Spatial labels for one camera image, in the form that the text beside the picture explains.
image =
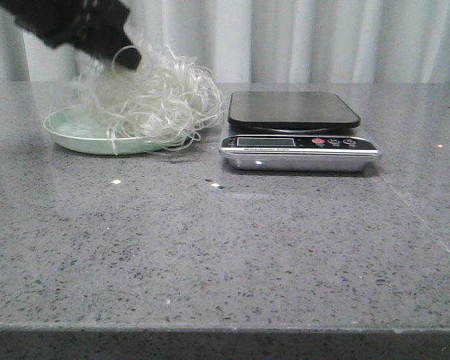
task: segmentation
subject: curtain fold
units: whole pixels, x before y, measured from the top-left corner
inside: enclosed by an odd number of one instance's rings
[[[196,57],[219,83],[450,82],[450,0],[123,2],[131,33]],[[0,80],[77,69],[76,50],[47,48],[0,9]]]

